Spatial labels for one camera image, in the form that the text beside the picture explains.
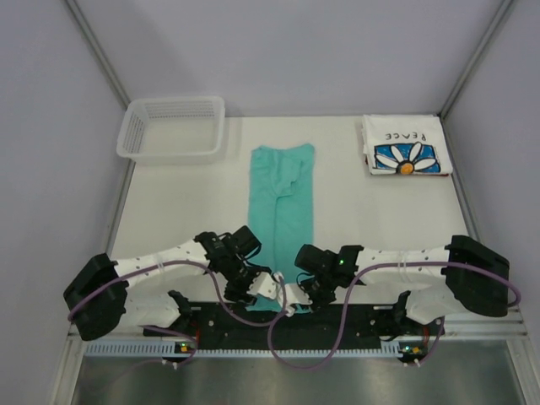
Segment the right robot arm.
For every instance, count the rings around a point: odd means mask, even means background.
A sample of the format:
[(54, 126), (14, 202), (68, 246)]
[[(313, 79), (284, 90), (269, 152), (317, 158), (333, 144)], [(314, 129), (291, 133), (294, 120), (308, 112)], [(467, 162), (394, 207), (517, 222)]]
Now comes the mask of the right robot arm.
[(337, 289), (349, 289), (360, 304), (389, 305), (406, 334), (442, 316), (504, 317), (509, 308), (509, 261), (465, 235), (421, 251), (304, 245), (294, 264), (308, 277), (287, 290), (290, 308), (318, 311), (335, 301)]

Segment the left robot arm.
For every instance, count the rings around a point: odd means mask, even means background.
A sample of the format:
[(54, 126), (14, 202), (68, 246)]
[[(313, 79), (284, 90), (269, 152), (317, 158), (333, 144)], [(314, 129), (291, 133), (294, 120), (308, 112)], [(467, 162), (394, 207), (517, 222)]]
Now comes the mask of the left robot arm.
[(249, 261), (261, 248), (242, 226), (222, 235), (205, 231), (147, 256), (93, 256), (63, 292), (68, 320), (86, 342), (132, 327), (142, 327), (148, 335), (185, 333), (193, 324), (193, 312), (182, 282), (221, 275), (223, 299), (253, 305), (264, 284), (274, 284), (269, 267)]

